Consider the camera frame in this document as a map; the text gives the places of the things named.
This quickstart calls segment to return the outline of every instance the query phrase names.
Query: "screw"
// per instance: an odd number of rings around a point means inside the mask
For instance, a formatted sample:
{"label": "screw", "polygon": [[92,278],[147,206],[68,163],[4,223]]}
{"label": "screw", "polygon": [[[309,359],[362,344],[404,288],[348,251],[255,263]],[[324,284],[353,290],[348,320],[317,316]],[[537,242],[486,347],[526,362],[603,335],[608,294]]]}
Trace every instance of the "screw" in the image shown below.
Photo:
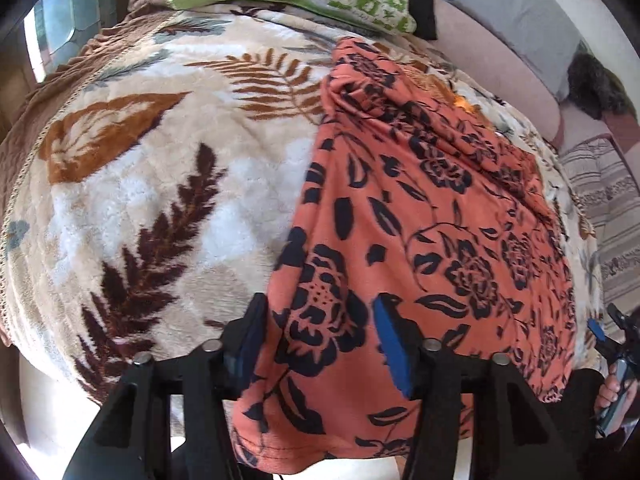
{"label": "screw", "polygon": [[500,352],[494,354],[491,359],[494,363],[500,366],[506,366],[511,362],[511,359],[509,359],[509,356],[507,354],[502,354]]}
{"label": "screw", "polygon": [[138,352],[133,356],[133,364],[136,366],[146,365],[153,360],[154,357],[149,352]]}
{"label": "screw", "polygon": [[202,349],[205,352],[217,352],[222,348],[222,343],[219,339],[209,339],[202,343]]}
{"label": "screw", "polygon": [[427,352],[439,352],[442,349],[442,343],[437,339],[428,338],[422,342],[422,347]]}

